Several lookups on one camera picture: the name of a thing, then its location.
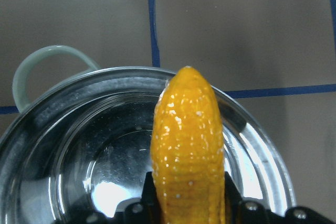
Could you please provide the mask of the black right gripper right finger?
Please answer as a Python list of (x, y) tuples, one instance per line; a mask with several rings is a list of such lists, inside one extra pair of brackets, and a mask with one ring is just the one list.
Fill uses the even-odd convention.
[(264, 206), (242, 197), (228, 172), (225, 172), (225, 204), (228, 223), (268, 223)]

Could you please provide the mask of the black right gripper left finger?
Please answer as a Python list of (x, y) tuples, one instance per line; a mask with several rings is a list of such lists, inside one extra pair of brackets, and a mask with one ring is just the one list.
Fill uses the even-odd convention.
[(156, 195), (156, 189), (151, 172), (147, 172), (139, 202), (126, 207), (123, 213), (123, 223), (153, 223), (161, 222), (161, 207)]

